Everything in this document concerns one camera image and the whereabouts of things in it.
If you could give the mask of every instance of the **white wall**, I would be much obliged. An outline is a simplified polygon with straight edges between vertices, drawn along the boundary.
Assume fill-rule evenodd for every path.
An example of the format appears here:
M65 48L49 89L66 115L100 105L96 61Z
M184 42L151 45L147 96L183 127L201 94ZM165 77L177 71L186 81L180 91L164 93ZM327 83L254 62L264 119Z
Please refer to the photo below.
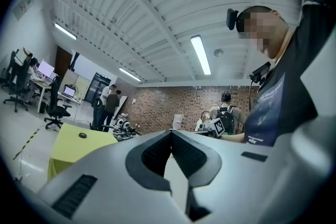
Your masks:
M75 52L72 52L72 59L75 56ZM117 76L101 68L99 65L85 58L83 55L79 55L75 64L75 73L90 80L93 79L94 75L97 73L108 77L111 80L111 84L114 84L117 80Z
M12 11L20 0L13 0L1 25L0 68L7 67L11 52L25 47L39 61L55 64L57 46L50 27L53 0L33 0L33 5L18 21Z

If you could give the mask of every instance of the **backpack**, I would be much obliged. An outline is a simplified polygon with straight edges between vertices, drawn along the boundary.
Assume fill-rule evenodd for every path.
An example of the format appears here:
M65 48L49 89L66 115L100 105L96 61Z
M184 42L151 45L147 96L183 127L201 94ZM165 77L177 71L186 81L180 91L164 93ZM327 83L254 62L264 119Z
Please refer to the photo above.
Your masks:
M234 117L232 115L233 106L227 107L227 108L219 108L218 114L216 116L216 119L220 119L223 127L224 132L228 134L233 134L235 129L235 121Z

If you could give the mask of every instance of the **floor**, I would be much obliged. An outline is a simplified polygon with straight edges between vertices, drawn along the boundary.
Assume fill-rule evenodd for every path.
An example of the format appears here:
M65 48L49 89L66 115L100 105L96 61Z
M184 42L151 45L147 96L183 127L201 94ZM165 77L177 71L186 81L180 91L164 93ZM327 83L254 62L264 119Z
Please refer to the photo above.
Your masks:
M50 153L59 128L55 125L52 125L49 130L44 128L46 123L43 119L48 114L37 113L37 101L28 106L28 112L18 106L18 112L15 113L13 103L3 104L3 100L8 97L8 92L0 88L0 154L11 176L15 178L20 173L22 175L21 183L37 192L46 183ZM78 108L76 121L74 121L76 106L73 105L68 111L71 116L62 118L63 122L89 128L93 115L93 108L90 103L82 102ZM16 153L20 151L37 129L39 129L38 133L27 144L23 152L13 160ZM174 158L169 158L164 177L171 183L173 199L184 211L187 179Z

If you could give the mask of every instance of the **fluorescent light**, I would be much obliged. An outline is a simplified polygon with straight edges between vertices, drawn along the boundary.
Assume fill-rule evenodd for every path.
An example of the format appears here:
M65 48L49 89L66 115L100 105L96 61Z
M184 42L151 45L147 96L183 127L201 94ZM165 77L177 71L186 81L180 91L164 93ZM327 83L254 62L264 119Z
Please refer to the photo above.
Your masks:
M210 66L208 63L208 59L206 58L201 36L191 37L190 41L194 46L198 59L200 60L204 75L211 75Z
M64 34L67 34L69 37L73 38L74 40L77 39L76 36L74 36L72 33L70 33L69 31L66 31L63 27L59 26L58 24L55 24L56 28L61 30Z
M133 76L132 74L129 74L127 71L123 70L122 68L119 68L119 70L120 70L121 72L124 72L125 74L129 75L129 76L132 77L133 79L136 79L136 80L138 80L138 81L141 82L140 79L138 79L137 77Z

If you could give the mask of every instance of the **desk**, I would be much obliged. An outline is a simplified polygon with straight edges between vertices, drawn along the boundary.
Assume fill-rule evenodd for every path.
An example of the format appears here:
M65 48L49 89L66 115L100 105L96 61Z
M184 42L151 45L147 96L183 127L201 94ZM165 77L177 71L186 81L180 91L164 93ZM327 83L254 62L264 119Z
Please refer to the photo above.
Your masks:
M78 136L79 133L85 133L87 137L80 138ZM110 133L80 128L64 123L59 130L54 148L51 151L48 166L48 181L90 152L117 142Z
M40 95L40 100L38 101L38 107L37 107L37 113L40 113L40 107L41 107L44 92L45 92L46 89L51 89L51 86L46 85L44 82L37 81L37 80L34 80L33 83L35 83L35 85L38 85L42 88L41 95Z
M82 101L79 101L79 100L77 100L75 98L71 98L71 97L65 96L61 92L57 92L57 93L58 93L58 96L61 97L62 99L64 99L64 100L66 99L66 100L69 100L72 103L75 103L75 105L76 105L76 112L75 112L75 117L74 117L73 120L76 121L78 107L80 106L80 104L82 104Z

